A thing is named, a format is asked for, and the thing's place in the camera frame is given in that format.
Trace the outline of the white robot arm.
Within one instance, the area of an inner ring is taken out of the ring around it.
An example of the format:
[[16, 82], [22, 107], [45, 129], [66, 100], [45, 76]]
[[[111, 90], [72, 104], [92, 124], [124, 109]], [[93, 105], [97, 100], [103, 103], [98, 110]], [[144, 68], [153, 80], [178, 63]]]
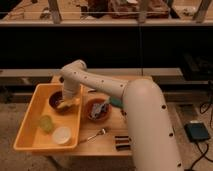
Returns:
[[72, 99], [83, 84], [122, 101], [135, 171], [184, 171], [164, 95], [153, 80], [92, 74], [82, 60], [60, 73], [64, 99]]

